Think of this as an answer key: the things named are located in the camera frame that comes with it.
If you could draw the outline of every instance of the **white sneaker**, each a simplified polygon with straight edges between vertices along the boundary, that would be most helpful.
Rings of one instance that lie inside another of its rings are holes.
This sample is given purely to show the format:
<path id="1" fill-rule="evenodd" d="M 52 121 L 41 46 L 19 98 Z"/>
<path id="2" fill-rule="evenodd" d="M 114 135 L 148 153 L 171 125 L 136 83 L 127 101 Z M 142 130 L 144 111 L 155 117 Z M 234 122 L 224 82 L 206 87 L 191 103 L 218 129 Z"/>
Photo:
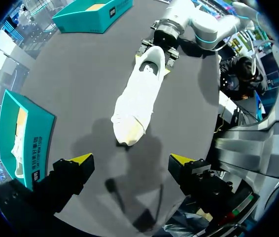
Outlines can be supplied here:
<path id="1" fill-rule="evenodd" d="M 13 146 L 11 153 L 16 158 L 16 170 L 15 176 L 19 179 L 24 178 L 23 170 L 22 170 L 22 158 L 23 158 L 23 133 L 19 134 L 15 138 L 15 145 Z"/>
<path id="2" fill-rule="evenodd" d="M 149 48 L 136 62 L 111 118 L 119 143 L 132 146 L 145 134 L 165 72 L 165 55 L 159 46 Z"/>

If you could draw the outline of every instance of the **black jacket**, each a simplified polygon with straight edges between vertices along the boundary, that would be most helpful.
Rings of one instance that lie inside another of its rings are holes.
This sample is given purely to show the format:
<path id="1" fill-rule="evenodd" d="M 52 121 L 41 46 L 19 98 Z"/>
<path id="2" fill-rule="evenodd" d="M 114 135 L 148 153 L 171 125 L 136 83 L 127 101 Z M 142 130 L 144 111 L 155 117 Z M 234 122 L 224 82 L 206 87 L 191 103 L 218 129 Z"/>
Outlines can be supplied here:
<path id="1" fill-rule="evenodd" d="M 220 67 L 220 89 L 232 100 L 241 100 L 243 95 L 253 96 L 256 91 L 259 95 L 263 95 L 268 88 L 267 80 L 258 74 L 255 80 L 244 82 L 238 80 L 237 62 L 240 57 L 222 61 Z"/>

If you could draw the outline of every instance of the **black table surface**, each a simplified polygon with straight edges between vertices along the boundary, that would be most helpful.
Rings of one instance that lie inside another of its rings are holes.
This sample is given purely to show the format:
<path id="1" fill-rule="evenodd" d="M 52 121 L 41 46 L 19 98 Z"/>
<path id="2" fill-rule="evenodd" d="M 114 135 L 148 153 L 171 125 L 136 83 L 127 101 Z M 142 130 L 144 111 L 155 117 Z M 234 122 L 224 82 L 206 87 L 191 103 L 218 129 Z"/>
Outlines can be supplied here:
<path id="1" fill-rule="evenodd" d="M 56 116 L 47 170 L 93 153 L 95 172 L 61 220 L 99 236 L 149 236 L 175 212 L 183 193 L 167 170 L 170 153 L 206 158 L 218 113 L 218 60 L 190 40 L 164 78 L 146 134 L 116 145 L 110 121 L 135 64 L 140 39 L 167 5 L 136 0 L 104 34 L 56 33 L 38 56 L 22 94 Z"/>

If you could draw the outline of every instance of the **teal shoe box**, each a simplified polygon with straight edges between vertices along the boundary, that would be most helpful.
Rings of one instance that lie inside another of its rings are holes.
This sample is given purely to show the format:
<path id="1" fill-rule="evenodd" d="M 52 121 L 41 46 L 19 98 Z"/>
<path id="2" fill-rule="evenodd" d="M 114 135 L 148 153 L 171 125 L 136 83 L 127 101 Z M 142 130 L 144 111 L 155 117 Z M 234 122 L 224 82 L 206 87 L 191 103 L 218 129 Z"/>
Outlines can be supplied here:
<path id="1" fill-rule="evenodd" d="M 55 16 L 54 23 L 62 33 L 104 33 L 133 0 L 75 0 Z"/>
<path id="2" fill-rule="evenodd" d="M 19 109 L 27 113 L 23 141 L 24 178 L 15 176 L 16 158 L 11 153 L 16 136 Z M 0 111 L 0 159 L 12 179 L 32 190 L 32 183 L 45 177 L 45 164 L 54 115 L 18 93 L 6 90 Z"/>

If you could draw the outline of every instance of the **black bolt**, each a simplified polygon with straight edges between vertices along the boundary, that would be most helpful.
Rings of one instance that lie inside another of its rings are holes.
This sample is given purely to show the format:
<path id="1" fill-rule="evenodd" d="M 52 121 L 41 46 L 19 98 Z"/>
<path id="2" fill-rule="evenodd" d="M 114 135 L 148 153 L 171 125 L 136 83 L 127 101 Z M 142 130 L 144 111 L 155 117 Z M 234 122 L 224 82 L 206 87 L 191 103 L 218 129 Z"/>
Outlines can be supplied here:
<path id="1" fill-rule="evenodd" d="M 210 170 L 210 171 L 209 171 L 209 175 L 210 175 L 210 177 L 213 177 L 213 176 L 214 176 L 214 171 L 213 171 L 213 170 Z"/>

